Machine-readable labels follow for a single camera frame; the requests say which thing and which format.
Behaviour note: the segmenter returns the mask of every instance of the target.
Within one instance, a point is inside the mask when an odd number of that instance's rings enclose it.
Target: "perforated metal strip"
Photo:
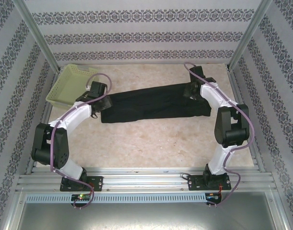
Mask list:
[[[26,203],[49,204],[70,203],[71,194],[38,194],[28,195]],[[204,193],[175,193],[175,194],[95,194],[92,203],[196,203],[206,202]]]

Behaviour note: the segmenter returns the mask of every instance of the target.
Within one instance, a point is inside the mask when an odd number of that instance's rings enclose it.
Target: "wall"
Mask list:
[[[26,0],[61,66],[228,63],[260,0]]]
[[[17,176],[26,172],[53,77],[13,2],[0,0],[0,226]]]
[[[293,226],[293,0],[272,2],[234,74]]]

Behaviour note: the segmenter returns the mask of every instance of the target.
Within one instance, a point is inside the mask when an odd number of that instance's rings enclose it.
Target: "black pants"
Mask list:
[[[101,112],[102,123],[210,116],[207,100],[184,97],[185,87],[186,83],[110,94],[112,107]]]

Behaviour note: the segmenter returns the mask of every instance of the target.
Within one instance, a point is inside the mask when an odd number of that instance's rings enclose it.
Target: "wallpaper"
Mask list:
[[[293,229],[293,0],[275,0],[234,74]]]
[[[228,63],[260,0],[26,0],[59,65]]]
[[[0,0],[0,227],[17,176],[26,171],[53,77],[13,2]]]

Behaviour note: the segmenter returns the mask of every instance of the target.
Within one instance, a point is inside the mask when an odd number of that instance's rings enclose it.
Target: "wire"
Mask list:
[[[231,174],[235,174],[238,176],[238,181],[236,183],[236,185],[233,187],[233,189],[231,190],[231,192],[226,196],[226,198],[224,200],[222,200],[218,205],[221,205],[223,202],[225,202],[227,199],[229,199],[229,197],[233,194],[233,192],[236,190],[236,188],[238,187],[238,185],[240,184],[240,181],[241,181],[241,175],[237,172],[234,172],[234,171],[231,171],[229,169],[226,168],[226,162],[228,160],[228,158],[230,157],[231,153],[233,151],[237,151],[237,150],[242,150],[242,149],[245,149],[246,147],[250,146],[252,143],[253,143],[253,140],[254,140],[254,136],[255,136],[255,130],[254,130],[254,127],[253,127],[253,124],[250,120],[250,118],[241,110],[239,109],[234,103],[232,103],[230,101],[229,98],[227,98],[224,93],[218,88],[218,87],[215,87],[214,85],[212,85],[211,83],[209,83],[208,81],[206,81],[205,79],[203,79],[202,77],[200,77],[199,75],[197,75],[196,73],[192,72],[188,67],[187,65],[193,65],[195,66],[193,63],[191,62],[184,62],[184,66],[186,68],[186,70],[188,70],[189,73],[191,73],[194,77],[200,79],[202,82],[204,82],[205,84],[209,85],[210,87],[212,87],[216,92],[218,92],[218,94],[223,98],[225,99],[226,102],[228,102],[233,108],[235,108],[239,113],[241,113],[241,115],[247,120],[250,128],[251,128],[251,140],[244,146],[240,146],[240,147],[236,147],[236,148],[233,148],[231,149],[228,154],[226,155],[225,159],[224,159],[224,162],[223,162],[223,168],[225,169],[225,171],[227,171],[228,173],[231,173]]]
[[[107,90],[107,92],[106,92],[104,95],[102,95],[102,96],[100,96],[100,97],[98,97],[98,98],[95,98],[95,99],[89,100],[89,101],[87,101],[87,102],[84,102],[84,103],[82,103],[82,104],[80,104],[80,105],[78,105],[78,106],[76,106],[76,107],[72,107],[70,110],[68,110],[68,111],[67,111],[67,112],[66,112],[66,113],[60,118],[60,120],[56,123],[56,125],[55,125],[55,127],[53,128],[52,133],[51,133],[51,141],[50,141],[50,171],[51,171],[51,172],[56,172],[57,174],[59,174],[59,175],[65,177],[65,178],[67,178],[67,179],[69,179],[69,180],[71,180],[71,181],[74,181],[74,182],[77,182],[77,183],[83,184],[83,185],[85,185],[85,186],[88,186],[88,187],[91,189],[91,192],[90,192],[90,193],[92,194],[92,198],[89,200],[89,202],[88,202],[87,204],[85,204],[85,205],[82,206],[82,207],[76,207],[76,206],[75,206],[76,200],[74,201],[74,204],[73,204],[74,208],[79,208],[79,209],[83,209],[83,208],[85,208],[85,207],[87,207],[87,206],[89,206],[89,205],[91,204],[91,202],[92,202],[93,199],[94,199],[94,189],[93,189],[93,187],[92,187],[91,185],[89,185],[89,184],[87,184],[87,183],[85,183],[85,182],[82,182],[82,181],[76,180],[76,179],[74,179],[74,178],[71,178],[71,177],[69,177],[69,176],[67,176],[67,175],[65,175],[65,174],[63,174],[63,173],[61,173],[58,169],[54,168],[54,159],[53,159],[53,157],[54,157],[54,137],[55,137],[55,132],[56,132],[58,126],[60,125],[60,123],[62,122],[62,120],[63,120],[64,118],[66,118],[69,114],[71,114],[73,111],[75,111],[76,109],[78,109],[78,108],[80,108],[80,107],[82,107],[82,106],[84,106],[84,105],[86,105],[86,104],[90,104],[90,103],[93,103],[93,102],[96,102],[96,101],[99,101],[99,100],[103,99],[104,97],[106,97],[106,96],[109,94],[109,92],[111,91],[111,88],[112,88],[112,81],[111,81],[111,78],[110,78],[108,75],[106,75],[106,74],[104,74],[104,73],[96,73],[96,74],[93,74],[93,75],[89,78],[89,80],[90,80],[91,78],[95,77],[95,76],[98,76],[98,75],[102,75],[102,76],[105,76],[105,77],[108,78],[110,84],[109,84],[109,89]]]

